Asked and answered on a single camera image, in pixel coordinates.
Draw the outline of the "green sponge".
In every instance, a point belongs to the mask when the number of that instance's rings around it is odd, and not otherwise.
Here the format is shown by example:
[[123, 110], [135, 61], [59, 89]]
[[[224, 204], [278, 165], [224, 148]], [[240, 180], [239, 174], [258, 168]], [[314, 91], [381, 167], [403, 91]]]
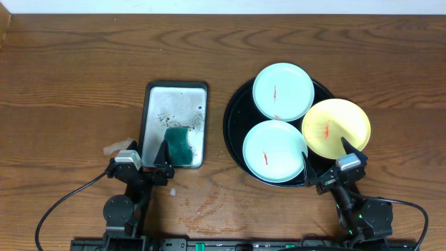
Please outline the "green sponge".
[[171, 164], [186, 167], [192, 164], [192, 149], [187, 140], [188, 128], [168, 128], [164, 139], [169, 146]]

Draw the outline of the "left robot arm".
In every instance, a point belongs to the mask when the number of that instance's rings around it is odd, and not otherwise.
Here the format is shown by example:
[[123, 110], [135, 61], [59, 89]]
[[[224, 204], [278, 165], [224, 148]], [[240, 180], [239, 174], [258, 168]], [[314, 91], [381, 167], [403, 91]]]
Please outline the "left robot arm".
[[154, 166], [147, 171], [136, 151], [137, 143], [119, 151], [110, 160], [105, 173], [126, 184], [125, 193], [110, 198], [103, 215], [107, 222], [104, 235], [104, 250], [159, 250], [161, 242], [143, 234], [146, 214], [155, 186], [166, 186], [174, 177], [169, 145], [164, 140], [157, 152]]

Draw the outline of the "yellow plate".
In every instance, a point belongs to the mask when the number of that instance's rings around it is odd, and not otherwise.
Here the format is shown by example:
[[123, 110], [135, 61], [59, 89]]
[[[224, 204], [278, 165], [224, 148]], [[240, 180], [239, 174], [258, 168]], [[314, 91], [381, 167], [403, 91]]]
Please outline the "yellow plate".
[[313, 152], [335, 160], [346, 155], [342, 137], [357, 150], [363, 150], [371, 136], [371, 124], [354, 102], [332, 98], [309, 109], [302, 120], [302, 135]]

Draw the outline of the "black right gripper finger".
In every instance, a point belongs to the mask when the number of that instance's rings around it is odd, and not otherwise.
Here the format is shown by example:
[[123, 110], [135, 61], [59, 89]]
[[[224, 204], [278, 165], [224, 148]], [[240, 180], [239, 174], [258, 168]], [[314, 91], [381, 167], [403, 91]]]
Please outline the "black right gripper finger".
[[302, 158], [304, 160], [304, 183], [306, 187], [311, 187], [315, 185], [318, 181], [318, 177], [311, 166], [310, 161], [308, 160], [307, 156], [304, 152], [302, 152]]
[[345, 137], [341, 137], [341, 143], [347, 155], [354, 153], [360, 160], [365, 160], [365, 154], [350, 144]]

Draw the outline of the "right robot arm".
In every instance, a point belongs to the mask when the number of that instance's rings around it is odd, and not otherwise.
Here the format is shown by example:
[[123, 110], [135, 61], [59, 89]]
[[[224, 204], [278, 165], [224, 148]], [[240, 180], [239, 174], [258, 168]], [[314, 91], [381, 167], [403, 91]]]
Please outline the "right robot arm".
[[329, 192], [334, 197], [339, 223], [345, 231], [340, 246], [353, 248], [367, 241], [385, 241], [392, 234], [392, 205], [367, 199], [357, 191], [355, 183], [365, 176], [368, 157], [344, 137], [341, 144], [346, 155], [336, 159], [324, 175], [317, 176], [308, 158], [303, 158], [305, 185], [314, 185], [319, 195]]

